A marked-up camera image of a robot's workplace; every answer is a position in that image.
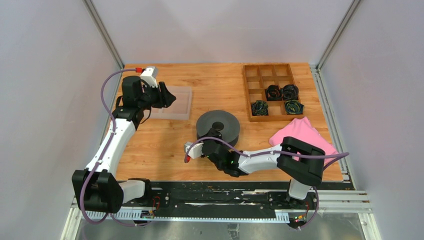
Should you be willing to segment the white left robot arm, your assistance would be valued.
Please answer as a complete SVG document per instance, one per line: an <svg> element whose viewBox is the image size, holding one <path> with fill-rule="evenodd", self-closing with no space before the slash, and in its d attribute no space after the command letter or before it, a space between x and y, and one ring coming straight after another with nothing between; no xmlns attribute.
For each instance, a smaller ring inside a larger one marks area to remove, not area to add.
<svg viewBox="0 0 424 240"><path fill-rule="evenodd" d="M130 178L118 182L115 174L129 140L147 120L144 112L168 108L177 98L163 81L153 84L140 76L125 77L121 88L122 95L110 111L111 122L105 139L85 169L75 170L71 178L82 211L115 214L132 200L142 207L153 201L150 180Z"/></svg>

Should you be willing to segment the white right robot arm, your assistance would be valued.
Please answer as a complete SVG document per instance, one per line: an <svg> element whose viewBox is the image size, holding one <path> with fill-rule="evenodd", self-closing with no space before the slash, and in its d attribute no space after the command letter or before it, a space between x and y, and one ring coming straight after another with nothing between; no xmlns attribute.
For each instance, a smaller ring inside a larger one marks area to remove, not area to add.
<svg viewBox="0 0 424 240"><path fill-rule="evenodd" d="M323 181L325 151L292 136L285 136L280 144L257 151L236 151L213 129L198 140L202 142L201 155L232 177L272 169L280 169L291 176L285 200L294 209L306 202L310 188Z"/></svg>

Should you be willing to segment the dark grey filament spool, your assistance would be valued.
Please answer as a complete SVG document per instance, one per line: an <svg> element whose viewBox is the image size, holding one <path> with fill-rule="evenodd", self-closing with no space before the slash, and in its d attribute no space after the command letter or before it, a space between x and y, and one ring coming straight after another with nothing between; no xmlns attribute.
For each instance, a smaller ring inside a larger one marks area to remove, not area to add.
<svg viewBox="0 0 424 240"><path fill-rule="evenodd" d="M239 140L241 125L239 120L230 112L224 110L211 110L202 114L196 122L196 137L200 139L207 136L207 132L214 128L221 132L222 140L235 146Z"/></svg>

